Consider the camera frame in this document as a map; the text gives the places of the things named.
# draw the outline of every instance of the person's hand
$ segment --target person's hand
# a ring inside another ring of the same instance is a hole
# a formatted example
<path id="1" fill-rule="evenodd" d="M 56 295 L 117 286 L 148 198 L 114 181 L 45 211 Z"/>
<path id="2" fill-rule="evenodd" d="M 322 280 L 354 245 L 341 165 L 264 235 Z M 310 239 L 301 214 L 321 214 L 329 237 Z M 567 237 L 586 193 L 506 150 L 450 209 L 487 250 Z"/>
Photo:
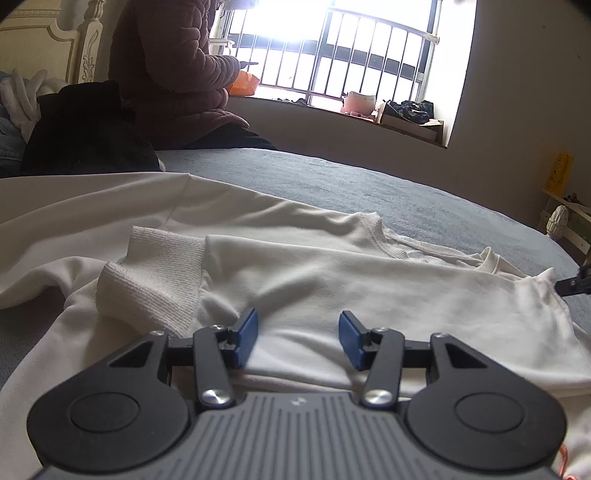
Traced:
<path id="1" fill-rule="evenodd" d="M 243 70 L 249 65 L 258 65 L 257 61 L 241 61 L 240 62 L 240 69 Z"/>

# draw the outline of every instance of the white sweatshirt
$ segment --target white sweatshirt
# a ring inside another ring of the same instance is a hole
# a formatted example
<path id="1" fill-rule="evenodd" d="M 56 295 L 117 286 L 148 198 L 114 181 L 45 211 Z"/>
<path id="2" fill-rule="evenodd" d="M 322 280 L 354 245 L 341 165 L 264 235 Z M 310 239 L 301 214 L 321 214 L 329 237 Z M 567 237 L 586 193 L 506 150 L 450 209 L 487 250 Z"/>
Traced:
<path id="1" fill-rule="evenodd" d="M 42 393 L 154 325 L 188 335 L 233 323 L 248 306 L 260 311 L 261 330 L 238 383 L 359 388 L 363 374 L 352 372 L 336 335 L 344 309 L 408 339 L 448 331 L 557 396 L 569 417 L 567 473 L 591 471 L 587 338 L 554 293 L 551 270 L 524 277 L 489 249 L 465 255 L 422 244 L 383 228 L 375 214 L 330 212 L 190 175 L 11 179 L 0 190 L 0 202 L 8 199 L 15 207 L 0 212 L 0 307 L 48 284 L 60 286 L 66 304 L 0 392 L 3 478 L 39 468 L 25 421 Z M 191 238 L 136 229 L 130 240 L 133 225 Z M 125 290 L 133 282 L 171 300 L 166 309 L 142 311 L 145 303 Z M 420 387 L 407 377 L 402 394 Z"/>

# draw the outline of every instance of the yellow object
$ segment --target yellow object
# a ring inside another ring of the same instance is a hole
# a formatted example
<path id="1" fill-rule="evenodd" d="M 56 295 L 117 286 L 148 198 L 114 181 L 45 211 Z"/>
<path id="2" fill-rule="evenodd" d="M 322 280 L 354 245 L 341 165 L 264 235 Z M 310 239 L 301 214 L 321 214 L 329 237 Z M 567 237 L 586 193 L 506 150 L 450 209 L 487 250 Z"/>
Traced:
<path id="1" fill-rule="evenodd" d="M 545 189 L 555 195 L 562 197 L 564 189 L 569 181 L 570 171 L 573 168 L 573 156 L 568 153 L 561 153 L 554 162 L 550 178 L 546 182 Z"/>
<path id="2" fill-rule="evenodd" d="M 252 73 L 240 70 L 236 81 L 228 87 L 228 94 L 239 97 L 254 95 L 259 82 L 260 80 Z"/>

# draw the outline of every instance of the window railing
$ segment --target window railing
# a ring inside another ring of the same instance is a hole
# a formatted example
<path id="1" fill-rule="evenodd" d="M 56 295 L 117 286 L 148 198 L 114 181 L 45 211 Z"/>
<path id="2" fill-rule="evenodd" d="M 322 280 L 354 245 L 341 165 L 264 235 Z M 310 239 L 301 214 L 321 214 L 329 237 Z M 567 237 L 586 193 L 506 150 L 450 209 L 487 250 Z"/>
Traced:
<path id="1" fill-rule="evenodd" d="M 303 98 L 308 105 L 335 110 L 342 95 L 351 90 L 375 95 L 377 100 L 422 99 L 421 87 L 438 36 L 383 18 L 326 7 L 317 40 L 285 40 L 279 35 L 246 33 L 249 15 L 255 14 L 230 12 L 225 34 L 234 42 L 233 55 L 259 63 L 248 71 L 260 78 L 259 90 L 270 89 L 267 96 Z"/>

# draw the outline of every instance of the person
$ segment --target person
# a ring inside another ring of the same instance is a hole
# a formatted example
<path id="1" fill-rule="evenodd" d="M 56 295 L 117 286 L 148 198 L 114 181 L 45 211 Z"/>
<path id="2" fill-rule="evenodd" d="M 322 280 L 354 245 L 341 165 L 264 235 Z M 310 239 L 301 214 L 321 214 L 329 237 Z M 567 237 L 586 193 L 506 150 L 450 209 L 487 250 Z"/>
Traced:
<path id="1" fill-rule="evenodd" d="M 156 150 L 265 148 L 246 120 L 224 110 L 236 57 L 209 54 L 220 0 L 128 0 L 111 45 L 109 79 L 135 109 Z"/>

